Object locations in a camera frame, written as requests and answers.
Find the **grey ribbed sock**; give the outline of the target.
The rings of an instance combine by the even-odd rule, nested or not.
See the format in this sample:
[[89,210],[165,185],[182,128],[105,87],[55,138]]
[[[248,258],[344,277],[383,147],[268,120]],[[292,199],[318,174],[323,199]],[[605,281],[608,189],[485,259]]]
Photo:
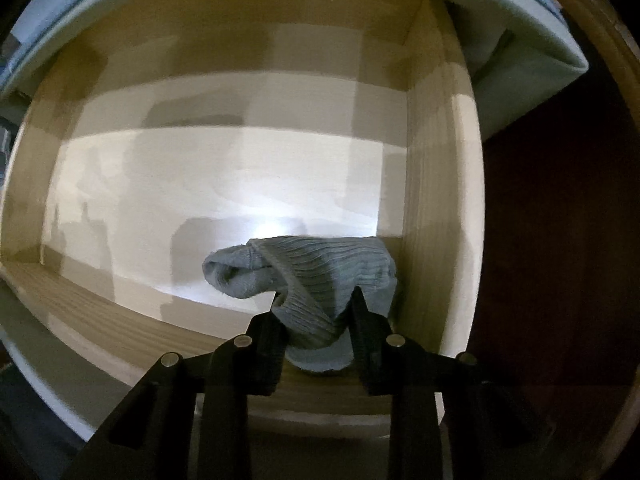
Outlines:
[[338,372],[354,362],[346,309],[360,289],[369,311],[387,316],[396,263],[377,237],[253,238],[202,264],[209,285],[236,299],[274,295],[271,313],[288,329],[285,357],[305,372]]

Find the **wooden drawer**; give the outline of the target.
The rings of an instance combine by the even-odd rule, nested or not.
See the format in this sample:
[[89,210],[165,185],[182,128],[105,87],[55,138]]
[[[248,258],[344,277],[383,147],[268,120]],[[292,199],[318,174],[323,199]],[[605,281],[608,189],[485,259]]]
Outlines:
[[58,48],[1,195],[1,335],[88,439],[167,351],[196,356],[271,296],[206,283],[252,238],[378,236],[396,325],[468,345],[484,171],[442,0],[134,0]]

